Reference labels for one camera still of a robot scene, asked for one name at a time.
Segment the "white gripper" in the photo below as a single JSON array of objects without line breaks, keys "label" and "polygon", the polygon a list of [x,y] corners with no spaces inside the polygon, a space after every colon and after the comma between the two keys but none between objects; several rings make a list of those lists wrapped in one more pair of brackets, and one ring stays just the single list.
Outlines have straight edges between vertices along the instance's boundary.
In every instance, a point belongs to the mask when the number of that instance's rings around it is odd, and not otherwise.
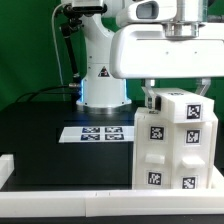
[{"label": "white gripper", "polygon": [[211,86],[206,77],[224,77],[224,24],[206,23],[193,39],[171,39],[161,25],[129,25],[115,33],[110,73],[117,79],[144,79],[145,106],[155,109],[151,79],[200,78],[196,94]]}]

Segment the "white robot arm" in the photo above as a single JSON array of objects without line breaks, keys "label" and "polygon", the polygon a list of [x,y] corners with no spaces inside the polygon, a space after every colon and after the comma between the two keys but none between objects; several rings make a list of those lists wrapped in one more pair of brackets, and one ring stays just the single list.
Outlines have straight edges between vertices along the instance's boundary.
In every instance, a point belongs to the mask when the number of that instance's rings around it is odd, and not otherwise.
[{"label": "white robot arm", "polygon": [[224,15],[209,0],[61,0],[69,34],[84,33],[87,73],[74,71],[79,107],[112,112],[131,103],[126,81],[141,79],[153,108],[154,79],[196,78],[203,95],[224,77]]}]

